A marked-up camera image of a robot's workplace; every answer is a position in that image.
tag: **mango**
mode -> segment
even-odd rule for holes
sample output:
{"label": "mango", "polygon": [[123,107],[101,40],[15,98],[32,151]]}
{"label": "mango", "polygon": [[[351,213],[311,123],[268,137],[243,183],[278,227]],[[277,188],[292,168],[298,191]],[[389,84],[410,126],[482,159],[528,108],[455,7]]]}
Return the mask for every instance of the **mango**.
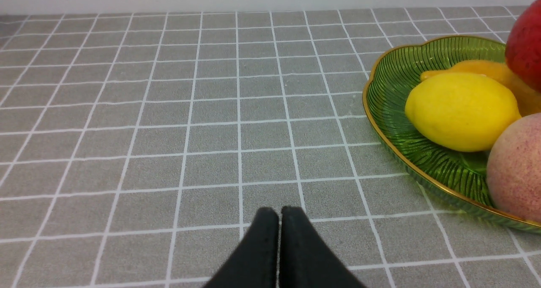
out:
{"label": "mango", "polygon": [[489,153],[486,182],[497,209],[541,222],[541,113],[522,117]]}
{"label": "mango", "polygon": [[429,70],[421,74],[421,82],[448,72],[471,72],[487,76],[512,91],[522,117],[541,112],[541,93],[526,85],[506,63],[489,60],[464,60],[446,70]]}

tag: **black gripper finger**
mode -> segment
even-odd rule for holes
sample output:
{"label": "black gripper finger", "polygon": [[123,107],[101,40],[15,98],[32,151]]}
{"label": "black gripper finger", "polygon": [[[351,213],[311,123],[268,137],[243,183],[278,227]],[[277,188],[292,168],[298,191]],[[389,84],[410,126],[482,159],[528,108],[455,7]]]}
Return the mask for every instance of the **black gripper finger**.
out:
{"label": "black gripper finger", "polygon": [[259,208],[235,251],[204,288],[275,288],[279,218]]}

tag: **plate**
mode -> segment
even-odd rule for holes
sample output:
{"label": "plate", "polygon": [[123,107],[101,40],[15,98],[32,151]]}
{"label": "plate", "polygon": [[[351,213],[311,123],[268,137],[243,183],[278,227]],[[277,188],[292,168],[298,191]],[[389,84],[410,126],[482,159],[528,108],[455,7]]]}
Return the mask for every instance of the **plate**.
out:
{"label": "plate", "polygon": [[493,223],[541,234],[541,223],[499,211],[486,184],[488,153],[460,153],[421,135],[404,114],[421,73],[463,60],[505,62],[505,44],[476,36],[436,38],[400,46],[374,64],[363,90],[363,107],[384,146],[423,188],[443,201]]}

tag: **white grid line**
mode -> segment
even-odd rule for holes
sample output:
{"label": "white grid line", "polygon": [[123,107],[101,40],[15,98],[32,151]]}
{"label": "white grid line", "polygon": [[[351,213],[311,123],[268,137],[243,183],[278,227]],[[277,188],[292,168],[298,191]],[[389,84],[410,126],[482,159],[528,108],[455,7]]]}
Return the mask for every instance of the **white grid line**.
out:
{"label": "white grid line", "polygon": [[[58,26],[60,25],[60,22],[62,22],[62,18],[60,18],[60,20],[58,21],[58,23],[56,24],[56,28],[58,28]],[[45,44],[48,42],[48,40],[51,38],[51,36],[49,36],[45,42],[42,44],[42,47],[45,46]],[[31,61],[29,62],[28,66],[23,70],[23,72],[21,72],[21,74],[19,75],[19,77],[17,78],[17,80],[15,80],[15,84],[18,84],[23,75],[25,74],[25,72],[28,70],[29,66],[32,64],[33,61],[35,61],[35,59],[37,58],[37,55],[39,54],[39,51],[36,52],[36,54],[34,55],[34,57],[31,59]],[[68,74],[68,69],[66,69],[66,71],[64,72],[64,75],[62,76],[62,80],[64,80],[64,78],[67,76]],[[53,92],[53,94],[51,95],[51,97],[49,98],[49,101],[47,102],[47,105],[50,105],[52,103],[52,100],[54,98],[54,95],[56,94],[56,92],[58,92],[58,89],[60,88],[60,85],[56,85],[56,88],[55,88],[55,91]],[[11,91],[13,90],[13,87],[9,88],[8,91],[6,92],[4,98],[0,101],[0,107],[2,107],[2,105],[4,104],[4,102],[6,101],[8,95],[11,93]],[[17,152],[17,155],[15,155],[15,158],[14,158],[14,162],[17,162],[19,160],[19,158],[21,157],[23,151],[25,150],[28,142],[30,141],[30,138],[32,137],[32,133],[36,130],[37,126],[39,125],[39,122],[42,120],[43,118],[43,115],[45,114],[45,109],[43,109],[41,111],[41,113],[39,114],[39,117],[37,119],[37,121],[35,122],[35,124],[33,125],[32,129],[26,134],[27,137],[25,138],[25,141],[23,142],[23,145],[21,146],[21,148],[19,149],[19,151]],[[9,173],[11,173],[11,170],[13,169],[13,165],[9,165],[8,168],[6,169],[4,175],[2,176],[2,179],[0,179],[0,188],[2,188],[2,184],[4,184],[6,178],[8,177]]]}
{"label": "white grid line", "polygon": [[[415,24],[415,22],[413,22],[413,19],[411,18],[411,15],[408,12],[408,10],[406,8],[404,8],[404,10],[406,11],[406,14],[407,14],[408,18],[411,20],[411,23],[415,27],[417,32],[419,32],[419,34],[421,34],[421,37],[423,37],[423,40],[427,41],[425,35],[423,35],[421,30],[419,30],[419,28]],[[426,195],[425,189],[421,185],[419,185],[419,188],[421,189],[421,193],[423,193],[423,196],[425,197],[426,203],[429,205],[430,210],[434,211],[434,206],[432,205],[432,202],[429,199],[429,197]],[[470,288],[470,283],[466,279],[466,276],[464,274],[464,271],[462,270],[462,267],[460,266],[460,264],[456,260],[456,255],[454,254],[454,250],[453,250],[453,248],[451,246],[451,242],[449,241],[449,236],[447,235],[447,232],[446,232],[444,226],[441,224],[441,220],[439,219],[438,214],[433,213],[433,216],[434,216],[434,220],[435,220],[436,224],[438,225],[439,230],[441,231],[441,235],[443,236],[443,238],[445,240],[445,245],[447,246],[449,254],[451,255],[451,258],[455,260],[454,261],[454,266],[456,267],[456,270],[458,271],[458,274],[460,275],[460,278],[462,279],[462,283],[464,283],[464,286],[466,288]]]}
{"label": "white grid line", "polygon": [[[291,119],[290,122],[296,121],[317,121],[317,120],[329,120],[335,119],[337,117],[311,117],[311,118],[295,118]],[[347,115],[339,116],[338,119],[346,118],[366,118],[366,115]],[[242,124],[260,124],[260,123],[276,123],[276,122],[288,122],[287,119],[272,119],[272,120],[262,120],[262,121],[242,121]],[[194,123],[191,126],[226,126],[236,124],[234,122],[209,122],[209,123]],[[187,127],[187,124],[172,124],[172,125],[162,125],[162,126],[139,126],[139,129],[156,129],[156,128],[174,128],[174,127]],[[119,130],[119,129],[132,129],[135,126],[107,126],[107,127],[91,127],[91,128],[71,128],[71,129],[52,129],[52,130],[37,130],[34,132],[2,132],[0,136],[10,136],[14,134],[54,134],[56,132],[83,132],[84,130]]]}
{"label": "white grid line", "polygon": [[[134,16],[132,15],[131,18],[130,18],[130,21],[129,21],[129,25],[131,25],[131,22],[133,21],[133,18],[134,18]],[[126,39],[127,35],[128,35],[128,32],[126,31],[126,33],[124,34],[124,36],[122,38],[122,41],[120,42],[120,46],[118,47],[118,50],[116,51],[116,55],[115,55],[115,58],[113,60],[113,64],[111,65],[111,68],[109,69],[109,73],[106,76],[106,80],[108,80],[108,78],[110,76],[110,72],[112,71],[112,67],[114,66],[114,63],[116,62],[116,59],[118,58],[118,55],[120,54],[120,49],[121,49],[122,44],[124,43],[124,40]],[[162,35],[160,37],[160,41],[162,40],[163,37],[164,37],[164,33],[162,32]],[[156,55],[154,57],[155,61],[156,61],[156,59],[158,57],[159,51],[160,51],[160,47],[158,46],[158,48],[156,50]],[[156,62],[155,61],[152,64],[152,68],[150,69],[150,75],[151,76],[154,73],[154,68],[156,67]],[[124,178],[125,178],[126,172],[128,170],[128,163],[129,163],[129,160],[130,160],[130,157],[131,157],[131,152],[133,151],[133,147],[135,145],[135,137],[137,136],[137,131],[139,130],[139,123],[141,122],[141,117],[143,115],[143,109],[145,108],[145,101],[147,99],[149,89],[150,89],[150,80],[147,82],[147,87],[145,89],[145,94],[143,95],[143,102],[141,103],[141,107],[139,107],[139,114],[137,116],[137,122],[135,123],[134,132],[133,132],[133,134],[131,136],[131,141],[130,141],[130,145],[129,145],[129,148],[128,148],[128,153],[127,153],[127,156],[126,156],[126,160],[124,161],[124,167],[122,168],[122,174],[120,175],[120,181],[118,182],[118,186],[117,186],[117,189],[116,189],[117,192],[115,193],[115,198],[113,199],[113,202],[112,202],[111,211],[109,212],[109,216],[108,216],[108,219],[107,219],[107,224],[106,224],[106,227],[105,227],[103,238],[101,240],[100,248],[98,250],[98,254],[97,254],[97,257],[96,257],[95,264],[94,264],[93,274],[92,274],[92,278],[91,278],[91,281],[90,281],[91,285],[96,284],[96,280],[97,280],[97,277],[98,277],[98,274],[99,274],[99,271],[100,271],[100,263],[101,263],[103,251],[104,251],[104,249],[106,247],[107,236],[109,234],[111,224],[112,224],[112,219],[113,219],[113,216],[114,216],[114,213],[115,213],[115,210],[116,210],[116,206],[118,204],[118,198],[120,197],[120,192],[119,191],[122,189],[122,184],[124,182]]]}
{"label": "white grid line", "polygon": [[439,10],[439,12],[441,13],[441,16],[443,16],[443,19],[445,20],[445,22],[447,22],[447,24],[451,27],[451,29],[454,31],[455,34],[458,34],[458,31],[454,28],[453,24],[451,24],[450,20],[448,20],[448,18],[445,17],[445,14],[443,14],[443,11],[441,10],[441,8],[437,8]]}
{"label": "white grid line", "polygon": [[238,240],[244,237],[244,198],[242,189],[242,134],[240,117],[240,63],[238,57],[238,12],[235,12],[235,53],[236,53],[236,91],[237,91],[237,148],[238,148]]}
{"label": "white grid line", "polygon": [[[528,256],[541,255],[541,251],[531,251],[526,253]],[[488,255],[481,257],[464,257],[458,259],[460,263],[469,262],[469,261],[497,261],[504,259],[516,259],[519,258],[518,255]],[[437,259],[432,261],[410,261],[406,263],[389,263],[389,266],[392,268],[401,268],[401,267],[413,267],[413,266],[424,266],[424,265],[441,265],[444,263],[452,263],[451,259]],[[373,265],[360,265],[360,266],[347,266],[351,271],[357,270],[369,270],[369,269],[383,269],[384,265],[382,264],[373,264]],[[139,286],[150,286],[150,285],[164,285],[166,283],[177,284],[177,283],[204,283],[210,280],[210,277],[199,277],[199,278],[180,278],[175,280],[152,280],[146,282],[130,282],[130,283],[119,283],[119,284],[98,284],[93,286],[64,286],[59,288],[129,288],[129,287],[139,287]]]}
{"label": "white grid line", "polygon": [[505,41],[502,39],[502,37],[500,37],[497,33],[495,33],[495,32],[489,27],[489,24],[487,24],[487,23],[485,22],[485,20],[483,20],[483,18],[482,18],[481,16],[479,16],[479,13],[477,13],[477,11],[475,10],[475,8],[473,8],[473,7],[470,7],[470,8],[473,10],[473,12],[474,12],[475,15],[477,16],[477,18],[479,18],[479,19],[481,20],[481,22],[482,22],[483,24],[485,24],[485,26],[487,27],[487,29],[490,30],[490,32],[491,32],[492,34],[494,34],[494,35],[495,35],[502,43],[505,44]]}
{"label": "white grid line", "polygon": [[[333,96],[340,96],[340,95],[359,95],[363,93],[362,91],[345,91],[345,92],[337,92],[337,93],[331,93]],[[326,96],[326,93],[303,93],[303,94],[295,94],[295,95],[286,95],[287,98],[290,97],[318,97],[318,96]],[[250,100],[250,99],[276,99],[281,98],[282,96],[259,96],[259,97],[232,97],[232,98],[213,98],[213,99],[194,99],[194,102],[202,102],[202,101],[236,101],[238,99],[240,100]],[[162,104],[162,103],[188,103],[191,100],[154,100],[154,101],[145,101],[145,103],[151,103],[151,104]],[[135,103],[142,103],[143,100],[133,100],[133,101],[120,101],[120,102],[109,102],[109,101],[103,101],[96,103],[97,105],[123,105],[123,104],[135,104]],[[12,106],[12,107],[0,107],[0,110],[12,110],[12,109],[41,109],[41,108],[54,108],[54,107],[76,107],[76,106],[86,106],[86,105],[93,105],[91,102],[87,103],[75,103],[75,104],[55,104],[55,105],[42,105],[42,106]]]}
{"label": "white grid line", "polygon": [[[60,23],[62,22],[62,18],[60,18],[60,20],[58,21],[58,24],[56,24],[55,29],[57,29],[58,26],[60,26]],[[91,28],[89,29],[87,35],[85,36],[84,41],[86,41],[87,38],[89,37],[89,35],[90,35],[91,31],[92,31],[92,28],[96,25],[96,21],[97,21],[97,19],[94,19],[93,24],[92,24]],[[43,43],[43,45],[45,45],[49,39],[50,39],[50,36],[49,36],[48,39]],[[78,55],[79,55],[79,51],[77,51],[76,56],[75,56],[75,57],[73,58],[73,60],[71,61],[72,64],[73,64],[73,62],[75,61],[75,59],[77,58]],[[48,101],[47,105],[49,105],[50,103],[52,103],[52,100],[54,99],[54,96],[56,95],[56,93],[58,93],[58,89],[60,89],[60,84],[62,84],[62,81],[65,80],[65,78],[67,77],[68,72],[69,72],[70,69],[71,69],[71,66],[70,66],[69,68],[67,68],[66,71],[64,72],[64,75],[62,76],[62,79],[60,80],[59,84],[56,86],[54,93],[53,93],[53,94],[51,95],[51,97],[49,98],[49,101]],[[43,118],[44,113],[45,113],[45,109],[43,109],[43,111],[41,112],[40,117],[39,117],[38,120],[36,121],[36,123],[35,123],[34,127],[32,128],[32,131],[31,131],[31,132],[33,132],[33,130],[35,130],[35,129],[37,128],[37,126],[39,125],[39,122],[40,122],[40,121],[42,120],[42,118]],[[89,124],[89,122],[90,122],[91,114],[92,114],[92,110],[90,111],[90,114],[89,114],[89,116],[88,116],[88,118],[87,118],[87,122],[86,122],[85,126],[88,126],[88,124]],[[81,143],[82,138],[83,138],[83,134],[84,134],[84,133],[85,133],[85,132],[82,132],[81,135],[79,136],[79,139],[77,140],[77,144],[75,145],[75,149],[74,149],[74,151],[73,151],[73,153],[72,153],[72,155],[71,155],[72,158],[75,157],[75,153],[76,153],[76,151],[77,151],[77,147],[78,147],[79,144]],[[17,153],[17,156],[16,156],[15,159],[14,159],[14,162],[17,161],[17,160],[20,158],[20,156],[21,156],[23,150],[25,149],[25,146],[26,146],[27,143],[30,141],[31,136],[32,136],[32,133],[29,133],[29,135],[27,136],[27,139],[26,139],[25,143],[23,144],[23,146],[21,147],[21,149],[20,149],[19,152]],[[40,224],[39,229],[38,229],[38,231],[37,231],[37,233],[36,233],[36,238],[39,237],[39,236],[41,235],[41,233],[43,232],[43,230],[44,230],[44,228],[45,228],[45,226],[46,226],[47,221],[49,220],[49,217],[50,217],[50,215],[51,215],[51,213],[52,213],[52,209],[54,208],[55,203],[56,203],[56,196],[58,196],[58,194],[60,193],[60,189],[62,188],[62,183],[63,183],[63,181],[65,180],[66,175],[68,174],[68,169],[69,169],[69,165],[70,165],[70,164],[71,164],[71,163],[69,162],[68,165],[66,166],[66,169],[64,170],[64,173],[62,174],[62,178],[60,179],[60,182],[58,183],[58,187],[56,188],[56,191],[55,191],[55,196],[52,198],[52,201],[51,201],[51,203],[50,203],[50,205],[49,205],[49,207],[48,207],[48,209],[47,209],[45,218],[43,219],[43,221],[42,221],[42,223]],[[4,177],[2,177],[2,181],[0,181],[0,187],[2,186],[2,184],[4,184],[5,179],[8,177],[8,173],[11,172],[11,169],[12,169],[12,168],[13,168],[13,165],[9,165],[8,170],[6,170],[6,173],[4,174]],[[22,261],[21,261],[21,263],[20,263],[20,265],[19,265],[19,268],[17,268],[17,273],[16,273],[16,275],[15,275],[15,279],[13,280],[13,283],[12,283],[11,288],[17,288],[17,284],[19,283],[19,280],[21,279],[23,270],[24,270],[24,268],[25,268],[25,264],[27,263],[27,261],[28,261],[28,259],[29,259],[29,257],[30,257],[30,254],[32,253],[33,248],[35,247],[35,245],[36,245],[36,242],[33,241],[33,242],[30,244],[28,250],[26,251],[25,256],[23,257],[23,259],[22,259]]]}
{"label": "white grid line", "polygon": [[[392,178],[407,176],[407,173],[395,173],[395,174],[382,174],[382,175],[372,175],[372,176],[356,176],[356,177],[332,177],[332,178],[313,178],[313,179],[301,179],[302,184],[309,182],[325,182],[325,181],[348,181],[348,180],[365,180],[365,179],[378,179],[378,178]],[[259,186],[259,185],[270,185],[270,184],[296,184],[297,180],[282,180],[282,181],[254,181],[254,182],[243,182],[244,186]],[[227,188],[227,187],[237,187],[238,184],[210,184],[210,185],[201,185],[201,186],[187,186],[183,187],[183,190],[187,189],[207,189],[207,188]],[[167,192],[171,190],[178,190],[178,187],[170,188],[155,188],[155,189],[126,189],[120,190],[120,194],[134,194],[134,193],[157,193],[157,192]],[[77,192],[77,193],[60,193],[58,195],[29,195],[29,196],[15,196],[15,197],[0,197],[0,201],[11,201],[11,200],[29,200],[29,199],[47,199],[53,197],[75,197],[75,196],[94,196],[94,195],[106,195],[106,194],[115,194],[116,190],[104,190],[96,192]]]}
{"label": "white grid line", "polygon": [[[198,43],[201,43],[201,29],[203,27],[203,13],[199,15],[199,38]],[[194,65],[194,80],[191,84],[191,98],[190,98],[190,107],[188,110],[188,120],[187,120],[187,126],[186,126],[186,139],[184,140],[184,157],[182,158],[182,165],[181,165],[181,171],[180,171],[180,177],[178,178],[178,192],[176,196],[176,205],[175,205],[175,215],[173,219],[173,229],[178,228],[178,219],[180,217],[180,205],[182,200],[182,190],[184,189],[184,175],[186,174],[186,161],[188,156],[186,155],[188,153],[188,141],[190,138],[190,130],[191,130],[191,116],[193,114],[194,109],[194,102],[193,99],[195,97],[195,77],[197,76],[197,60],[199,59],[199,50],[200,45],[197,45],[197,50],[195,53],[195,65]],[[174,259],[175,255],[175,244],[176,244],[176,233],[173,233],[171,235],[171,243],[169,245],[169,254],[167,259],[167,270],[166,270],[166,285],[165,288],[169,288],[169,282],[171,280],[171,272],[172,272],[172,261]]]}
{"label": "white grid line", "polygon": [[[168,14],[168,16],[176,16],[174,14],[171,14],[171,13],[164,13],[164,14],[161,14],[161,15],[150,15],[150,16],[134,16],[134,18],[141,18],[141,17],[155,17],[155,16],[159,16],[159,17],[165,17],[165,15]],[[510,15],[508,16],[483,16],[483,18],[506,18],[506,17],[513,17],[513,18],[516,18],[518,16],[515,16],[514,14],[512,14],[510,12]],[[56,22],[58,19],[45,19],[45,20],[38,20],[38,19],[28,19],[29,16],[27,17],[27,21],[17,21],[17,22],[0,22],[0,25],[9,25],[9,24],[19,24],[21,22]],[[88,17],[88,18],[64,18],[64,20],[92,20],[92,19],[95,19],[96,17]],[[129,15],[128,16],[98,16],[97,19],[98,20],[107,20],[107,19],[127,19],[129,18]],[[462,17],[462,18],[449,18],[450,20],[470,20],[470,19],[476,19],[475,17]],[[414,20],[415,22],[437,22],[437,21],[440,21],[441,18],[435,18],[435,19],[418,19],[418,20]],[[407,21],[404,21],[404,20],[399,20],[399,21],[396,21],[396,22],[380,22],[380,24],[404,24],[405,22]],[[373,22],[348,22],[348,23],[344,23],[344,25],[348,26],[348,25],[370,25],[370,24],[374,24]],[[338,24],[338,23],[330,23],[330,24],[314,24],[314,25],[310,25],[310,26],[316,26],[316,27],[319,27],[319,26],[340,26],[341,24]],[[295,27],[302,27],[303,25],[280,25],[280,26],[275,26],[276,28],[295,28]],[[240,29],[263,29],[263,28],[269,28],[269,26],[265,27],[265,26],[260,26],[260,27],[239,27]],[[226,28],[204,28],[203,30],[234,30],[235,28],[234,27],[226,27]],[[146,29],[146,30],[130,30],[129,28],[127,29],[128,32],[160,32],[161,30],[157,30],[157,29]],[[124,32],[125,30],[105,30],[105,31],[96,31],[96,32],[93,32],[93,33],[110,33],[110,32]],[[197,31],[197,28],[186,28],[186,29],[166,29],[165,30],[166,32],[169,32],[169,31]],[[60,32],[60,33],[56,33],[56,34],[80,34],[82,32]],[[44,34],[44,33],[25,33],[25,34],[21,34],[21,35],[40,35],[40,34]]]}
{"label": "white grid line", "polygon": [[[111,32],[93,32],[93,33],[111,33]],[[487,34],[487,33],[491,33],[490,31],[478,31],[478,32],[464,32],[463,34]],[[446,36],[446,35],[450,35],[451,33],[448,33],[448,32],[445,32],[445,33],[431,33],[430,35],[432,36]],[[418,37],[419,35],[418,34],[397,34],[397,35],[392,35],[392,36],[387,36],[389,38],[395,38],[395,37]],[[359,37],[353,37],[353,39],[366,39],[366,38],[384,38],[384,36],[359,36]],[[343,37],[337,37],[337,38],[322,38],[322,39],[314,39],[313,41],[340,41],[340,40],[344,40],[345,38]],[[276,41],[277,43],[306,43],[306,42],[310,42],[310,40],[307,40],[307,39],[296,39],[296,40],[280,40],[280,41]],[[238,42],[239,45],[251,45],[251,44],[272,44],[273,41],[240,41]],[[231,43],[231,42],[223,42],[223,43],[201,43],[201,45],[236,45],[236,43]],[[137,44],[137,45],[124,45],[124,47],[156,47],[157,44]],[[162,46],[167,46],[167,47],[173,47],[173,46],[197,46],[196,43],[191,43],[191,44],[162,44]],[[44,47],[43,49],[44,50],[70,50],[70,49],[106,49],[106,48],[116,48],[118,47],[118,45],[103,45],[103,46],[91,46],[91,47],[52,47],[52,48],[47,48],[47,47]],[[4,53],[4,52],[11,52],[11,51],[31,51],[31,50],[37,50],[35,48],[29,48],[29,49],[4,49],[2,51],[0,51],[0,53]]]}
{"label": "white grid line", "polygon": [[[361,54],[377,54],[377,53],[383,53],[382,51],[374,51],[374,52],[362,52]],[[349,53],[334,53],[329,55],[320,55],[321,57],[336,57],[340,55],[353,55],[353,52]],[[280,56],[280,58],[313,58],[313,55],[287,55],[287,56]],[[238,60],[261,60],[261,59],[275,59],[274,57],[257,57],[257,58],[239,58]],[[230,58],[211,58],[211,59],[200,59],[199,61],[234,61],[236,58],[230,57]],[[157,63],[189,63],[194,62],[195,59],[181,59],[181,60],[157,60]],[[117,61],[115,64],[147,64],[147,63],[153,63],[154,61],[151,60],[145,60],[145,61]],[[72,66],[103,66],[103,65],[111,65],[112,63],[80,63],[80,64],[73,64]],[[32,65],[32,67],[37,68],[52,68],[52,67],[68,67],[69,65]],[[19,65],[19,66],[2,66],[2,68],[6,69],[13,69],[13,68],[25,68],[27,65]]]}
{"label": "white grid line", "polygon": [[[423,215],[431,215],[434,211],[415,211],[408,213],[398,213],[398,214],[382,214],[382,215],[371,215],[371,216],[351,216],[351,217],[329,217],[329,218],[313,218],[309,221],[313,224],[319,222],[336,222],[336,221],[352,221],[352,220],[368,220],[369,217],[373,219],[392,219],[392,218],[402,218],[402,217],[415,217]],[[438,210],[435,211],[437,214],[462,214],[463,211],[452,211],[452,210]],[[242,224],[243,228],[248,228],[251,226],[251,223]],[[159,233],[178,233],[178,232],[187,232],[187,231],[197,231],[197,230],[216,230],[216,229],[230,229],[237,228],[238,224],[227,224],[227,225],[207,225],[207,226],[195,226],[195,227],[180,227],[180,228],[166,228],[166,229],[154,229],[154,230],[131,230],[131,231],[118,231],[118,232],[109,232],[108,236],[133,236],[133,235],[144,235],[144,234],[159,234]],[[89,238],[89,237],[103,237],[103,232],[92,232],[92,233],[81,233],[81,234],[62,234],[57,236],[39,236],[38,238],[11,238],[11,239],[0,239],[0,244],[7,244],[10,242],[28,242],[34,240],[63,240],[63,239],[74,239],[74,238]]]}
{"label": "white grid line", "polygon": [[291,143],[291,153],[292,153],[292,156],[293,156],[293,165],[295,167],[295,176],[296,176],[296,179],[297,179],[297,189],[299,190],[299,199],[300,199],[300,203],[301,203],[301,208],[303,209],[303,211],[306,211],[306,203],[305,203],[305,199],[304,199],[304,194],[303,194],[303,186],[301,184],[301,175],[300,175],[300,170],[299,170],[299,161],[297,159],[297,153],[296,153],[296,149],[295,149],[295,141],[293,139],[293,131],[292,131],[292,127],[291,127],[291,119],[290,119],[290,110],[289,110],[289,107],[287,105],[287,99],[286,99],[286,88],[285,88],[285,85],[284,85],[284,76],[282,75],[282,67],[281,67],[281,64],[280,64],[280,57],[278,57],[278,44],[276,42],[276,32],[274,30],[274,21],[273,21],[273,17],[272,17],[272,12],[269,12],[269,16],[270,16],[270,29],[272,31],[272,37],[273,37],[273,41],[274,41],[274,52],[276,53],[276,64],[278,66],[278,75],[280,76],[280,87],[282,89],[282,96],[283,96],[283,99],[284,99],[284,109],[286,111],[286,122],[287,122],[287,130],[288,130],[288,134],[290,136],[290,143]]}
{"label": "white grid line", "polygon": [[4,43],[4,45],[0,48],[0,52],[2,52],[2,51],[6,48],[6,46],[7,46],[9,43],[11,43],[12,39],[13,39],[14,37],[16,37],[16,36],[19,34],[19,32],[20,32],[21,29],[25,26],[25,24],[27,23],[27,20],[28,20],[29,18],[30,18],[30,16],[27,16],[27,18],[25,18],[25,20],[23,20],[23,21],[21,22],[21,26],[19,26],[19,29],[17,29],[17,31],[15,31],[15,33],[14,33],[12,36],[9,36],[9,37],[3,37],[3,38],[7,38],[8,40],[7,40],[7,41]]}
{"label": "white grid line", "polygon": [[[370,71],[336,71],[336,72],[325,72],[325,74],[356,74],[356,73],[365,73]],[[282,74],[282,76],[313,76],[313,75],[320,75],[319,73],[315,72],[303,72],[303,73],[291,73],[291,74]],[[257,76],[241,76],[241,79],[249,79],[249,78],[262,78],[262,77],[279,77],[278,74],[259,74]],[[196,78],[196,80],[235,80],[236,77],[207,77],[207,78]],[[152,79],[152,82],[172,82],[172,81],[192,81],[192,78],[186,78],[186,79],[163,79],[163,80],[155,80]],[[147,82],[149,79],[143,79],[143,80],[114,80],[114,81],[108,81],[108,84],[111,83],[125,83],[125,82]],[[96,83],[102,83],[103,81],[87,81],[87,82],[68,82],[61,85],[81,85],[81,84],[96,84]],[[0,85],[0,87],[9,88],[9,87],[27,87],[27,86],[54,86],[57,85],[55,83],[41,83],[41,84],[20,84],[20,85]]]}
{"label": "white grid line", "polygon": [[[372,15],[374,17],[374,21],[376,22],[377,26],[380,28],[381,33],[383,33],[385,35],[385,32],[383,32],[383,29],[381,29],[381,26],[377,23],[377,18],[375,17],[374,11],[372,9],[370,9],[370,11],[371,11],[371,13],[372,13]],[[343,18],[342,18],[342,14],[339,11],[338,11],[338,15],[340,17],[340,20],[344,21]],[[360,60],[360,57],[357,57],[357,60],[359,61],[359,64],[361,65],[361,67],[364,67],[363,61]],[[340,128],[340,132],[342,134],[342,140],[344,141],[344,144],[346,144],[347,143],[346,142],[346,137],[344,135],[344,131],[342,130],[342,128]],[[352,158],[351,152],[350,152],[348,147],[346,147],[346,152],[347,152],[347,157],[350,160],[350,166],[351,166],[351,169],[353,170],[353,175],[358,176],[357,169],[355,167],[355,163],[353,162],[353,158]],[[387,265],[387,259],[385,258],[385,253],[383,251],[383,245],[381,243],[381,238],[379,236],[379,233],[377,232],[377,228],[375,227],[375,222],[374,222],[373,218],[371,217],[372,214],[370,212],[370,207],[369,207],[368,201],[366,199],[365,193],[363,191],[363,186],[361,185],[360,180],[356,179],[355,182],[357,184],[357,189],[358,189],[359,194],[361,196],[361,199],[363,201],[363,206],[364,206],[364,208],[366,210],[366,214],[369,217],[370,228],[371,228],[371,230],[372,230],[372,232],[374,234],[374,238],[375,238],[375,241],[376,241],[376,244],[377,244],[377,250],[379,251],[379,255],[381,257],[381,262],[385,266],[384,269],[385,269],[385,273],[387,274],[387,279],[389,280],[389,284],[390,284],[391,288],[395,288],[396,284],[394,282],[392,273],[391,273],[391,271],[390,271],[390,269],[389,269],[389,267]]]}

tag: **grid pattern tablecloth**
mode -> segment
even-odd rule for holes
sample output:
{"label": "grid pattern tablecloth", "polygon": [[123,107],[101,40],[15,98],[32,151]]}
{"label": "grid pattern tablecloth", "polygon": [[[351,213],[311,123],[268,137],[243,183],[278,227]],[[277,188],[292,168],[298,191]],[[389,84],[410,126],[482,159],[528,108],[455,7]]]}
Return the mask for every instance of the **grid pattern tablecloth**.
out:
{"label": "grid pattern tablecloth", "polygon": [[540,286],[541,238],[427,196],[360,99],[389,48],[523,9],[0,17],[0,288],[200,287],[283,205],[370,287]]}

